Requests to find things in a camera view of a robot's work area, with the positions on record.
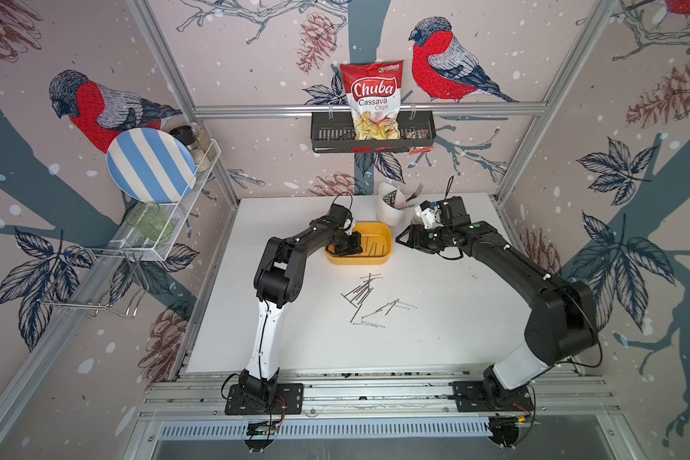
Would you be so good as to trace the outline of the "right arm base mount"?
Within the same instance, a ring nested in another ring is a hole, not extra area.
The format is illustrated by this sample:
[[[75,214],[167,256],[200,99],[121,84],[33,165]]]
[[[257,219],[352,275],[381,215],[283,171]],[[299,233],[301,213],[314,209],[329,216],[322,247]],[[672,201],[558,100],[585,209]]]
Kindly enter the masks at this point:
[[[454,381],[452,400],[459,412],[509,412],[530,413],[535,409],[534,399],[528,386],[507,390],[492,381]]]

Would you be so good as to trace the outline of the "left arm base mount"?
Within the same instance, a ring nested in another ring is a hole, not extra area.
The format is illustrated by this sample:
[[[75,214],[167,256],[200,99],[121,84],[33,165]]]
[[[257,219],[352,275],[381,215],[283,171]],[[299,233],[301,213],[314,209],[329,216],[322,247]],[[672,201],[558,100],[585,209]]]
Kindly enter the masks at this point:
[[[224,414],[240,415],[298,415],[302,411],[304,385],[301,383],[279,383],[274,396],[260,399],[244,391],[241,385],[231,386],[227,395]]]

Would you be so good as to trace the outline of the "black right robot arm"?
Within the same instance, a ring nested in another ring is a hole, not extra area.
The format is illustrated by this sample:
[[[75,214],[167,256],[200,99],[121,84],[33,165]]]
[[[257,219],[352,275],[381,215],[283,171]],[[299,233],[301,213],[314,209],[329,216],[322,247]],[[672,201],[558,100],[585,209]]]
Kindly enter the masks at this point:
[[[462,197],[424,201],[417,222],[396,243],[440,256],[450,247],[488,266],[528,304],[531,312],[521,344],[483,374],[485,400],[495,406],[566,358],[599,343],[591,288],[565,280],[530,260],[488,222],[474,222]]]

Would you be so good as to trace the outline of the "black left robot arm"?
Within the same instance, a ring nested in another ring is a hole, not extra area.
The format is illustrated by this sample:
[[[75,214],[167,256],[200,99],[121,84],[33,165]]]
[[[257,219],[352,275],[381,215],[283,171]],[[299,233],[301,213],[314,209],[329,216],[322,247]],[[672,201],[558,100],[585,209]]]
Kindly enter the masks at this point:
[[[259,302],[257,330],[248,364],[239,375],[243,395],[270,407],[276,399],[279,376],[279,329],[302,291],[308,258],[319,249],[339,256],[362,253],[361,234],[350,208],[332,203],[327,214],[284,239],[266,243],[253,285]]]

